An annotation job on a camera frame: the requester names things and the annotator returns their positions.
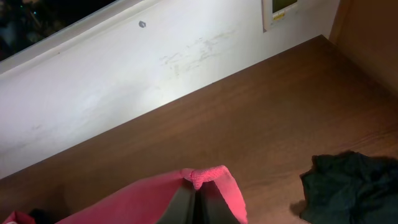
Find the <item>white wall device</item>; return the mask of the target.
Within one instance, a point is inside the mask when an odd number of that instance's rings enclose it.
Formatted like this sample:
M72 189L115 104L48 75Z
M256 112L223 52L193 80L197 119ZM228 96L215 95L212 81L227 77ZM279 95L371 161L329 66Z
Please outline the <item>white wall device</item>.
M269 31L278 22L297 13L299 0L262 0L262 17L265 31Z

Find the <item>crumpled dark green shirt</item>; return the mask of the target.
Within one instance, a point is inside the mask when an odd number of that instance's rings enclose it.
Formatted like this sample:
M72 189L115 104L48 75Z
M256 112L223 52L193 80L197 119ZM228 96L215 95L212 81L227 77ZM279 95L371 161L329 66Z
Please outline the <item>crumpled dark green shirt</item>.
M397 159L347 151L312 157L300 176L309 223L397 224Z

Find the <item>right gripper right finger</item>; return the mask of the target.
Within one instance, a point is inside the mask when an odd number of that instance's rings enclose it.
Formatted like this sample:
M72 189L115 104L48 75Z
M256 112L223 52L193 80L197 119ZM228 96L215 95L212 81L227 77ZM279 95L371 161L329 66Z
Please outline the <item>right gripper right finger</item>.
M196 224L239 224L214 181L196 192Z

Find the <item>orange t-shirt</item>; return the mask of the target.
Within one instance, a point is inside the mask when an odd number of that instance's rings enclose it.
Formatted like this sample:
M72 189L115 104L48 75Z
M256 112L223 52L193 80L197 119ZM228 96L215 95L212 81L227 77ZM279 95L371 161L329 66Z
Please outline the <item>orange t-shirt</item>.
M61 223L247 223L226 166L182 169L138 180Z

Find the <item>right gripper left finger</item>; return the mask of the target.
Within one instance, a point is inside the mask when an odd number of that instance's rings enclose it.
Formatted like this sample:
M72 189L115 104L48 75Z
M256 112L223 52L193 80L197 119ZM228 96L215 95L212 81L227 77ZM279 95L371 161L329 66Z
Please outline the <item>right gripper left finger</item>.
M193 184L183 179L182 185L177 189L157 224L192 224L195 197L196 190Z

